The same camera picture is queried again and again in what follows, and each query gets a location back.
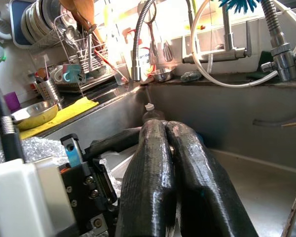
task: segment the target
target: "utensil holder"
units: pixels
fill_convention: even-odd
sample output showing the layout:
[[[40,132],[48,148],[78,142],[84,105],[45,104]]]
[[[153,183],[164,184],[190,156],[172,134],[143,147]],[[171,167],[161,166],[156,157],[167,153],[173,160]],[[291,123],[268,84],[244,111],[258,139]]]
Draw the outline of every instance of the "utensil holder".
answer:
[[[59,91],[53,79],[41,83],[35,82],[35,86],[39,93],[42,95],[44,100],[53,99],[58,100],[58,102],[61,102]]]

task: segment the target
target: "yellow cloth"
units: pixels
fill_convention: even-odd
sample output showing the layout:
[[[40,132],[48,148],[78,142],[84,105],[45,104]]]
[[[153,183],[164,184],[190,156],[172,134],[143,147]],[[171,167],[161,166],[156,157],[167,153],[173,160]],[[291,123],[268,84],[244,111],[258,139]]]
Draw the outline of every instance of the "yellow cloth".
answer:
[[[87,97],[83,97],[79,100],[77,100],[73,105],[68,106],[67,108],[60,110],[56,117],[53,118],[51,121],[44,123],[41,126],[23,131],[20,133],[21,139],[26,139],[29,137],[33,137],[36,134],[39,134],[43,131],[46,131],[50,129],[51,127],[57,126],[61,124],[64,121],[67,121],[68,119],[71,119],[89,109],[92,107],[97,106],[98,102],[92,102],[87,99]]]

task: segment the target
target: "soap bottle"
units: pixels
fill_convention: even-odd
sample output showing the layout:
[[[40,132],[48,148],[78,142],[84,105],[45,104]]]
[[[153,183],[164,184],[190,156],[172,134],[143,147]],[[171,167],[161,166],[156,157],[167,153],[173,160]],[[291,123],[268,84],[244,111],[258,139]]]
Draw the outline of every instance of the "soap bottle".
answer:
[[[144,123],[151,119],[164,120],[164,113],[162,111],[155,110],[153,104],[148,103],[145,105],[145,108],[147,112],[143,116]]]

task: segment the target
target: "metal bowl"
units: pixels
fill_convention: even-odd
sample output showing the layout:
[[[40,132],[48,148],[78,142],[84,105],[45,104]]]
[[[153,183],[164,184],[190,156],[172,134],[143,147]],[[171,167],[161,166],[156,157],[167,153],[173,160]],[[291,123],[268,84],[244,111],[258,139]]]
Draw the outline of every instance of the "metal bowl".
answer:
[[[57,100],[45,100],[20,109],[12,114],[20,130],[38,127],[56,117],[58,113]]]
[[[162,68],[162,69],[159,69],[159,70],[156,70],[156,71],[152,72],[151,75],[153,76],[153,78],[157,82],[165,82],[165,81],[168,81],[168,80],[173,78],[174,69],[175,69],[174,67]]]

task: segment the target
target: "faucet handle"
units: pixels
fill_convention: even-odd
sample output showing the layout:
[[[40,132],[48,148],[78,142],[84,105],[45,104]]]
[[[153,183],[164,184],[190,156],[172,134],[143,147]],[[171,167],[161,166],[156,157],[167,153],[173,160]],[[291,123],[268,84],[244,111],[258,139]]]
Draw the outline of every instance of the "faucet handle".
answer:
[[[246,21],[246,38],[247,38],[247,48],[245,50],[245,55],[251,57],[252,55],[252,44],[251,44],[251,33],[249,21]]]

